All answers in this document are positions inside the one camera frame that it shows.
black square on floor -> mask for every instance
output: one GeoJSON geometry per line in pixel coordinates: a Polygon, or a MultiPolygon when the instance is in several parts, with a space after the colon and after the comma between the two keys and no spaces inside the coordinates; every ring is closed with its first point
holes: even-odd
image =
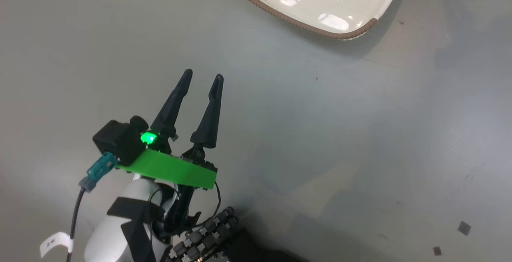
{"type": "Polygon", "coordinates": [[[470,234],[470,229],[471,229],[471,226],[468,223],[461,221],[460,225],[459,225],[459,229],[457,229],[457,231],[468,236],[468,234],[470,234]]]}
{"type": "Polygon", "coordinates": [[[434,255],[441,256],[441,248],[440,247],[434,247],[434,255]]]}

green bar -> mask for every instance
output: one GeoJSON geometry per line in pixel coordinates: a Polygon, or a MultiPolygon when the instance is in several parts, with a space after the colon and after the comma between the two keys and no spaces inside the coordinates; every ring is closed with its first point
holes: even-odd
{"type": "Polygon", "coordinates": [[[217,177],[211,170],[150,149],[146,149],[132,165],[117,167],[149,178],[206,189],[214,187],[217,177]]]}

glossy floor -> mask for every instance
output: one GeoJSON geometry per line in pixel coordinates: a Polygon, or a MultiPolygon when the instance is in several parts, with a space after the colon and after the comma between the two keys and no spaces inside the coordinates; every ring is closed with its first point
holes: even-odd
{"type": "MultiPolygon", "coordinates": [[[[223,74],[207,157],[223,205],[265,242],[313,262],[512,256],[512,0],[395,0],[349,42],[247,0],[0,0],[0,13],[10,260],[35,261],[40,242],[68,231],[99,156],[92,135],[110,119],[152,120],[186,68],[172,148],[190,146],[223,74]]],[[[110,173],[86,197],[74,261],[129,180],[110,173]]],[[[198,191],[191,210],[215,205],[198,191]]]]}

cable connector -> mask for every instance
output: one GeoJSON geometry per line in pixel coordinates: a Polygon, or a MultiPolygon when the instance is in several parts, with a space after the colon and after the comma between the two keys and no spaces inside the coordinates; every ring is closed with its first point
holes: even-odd
{"type": "Polygon", "coordinates": [[[87,176],[84,177],[78,185],[90,193],[97,182],[107,173],[117,166],[117,158],[110,152],[105,152],[88,170],[87,176]]]}

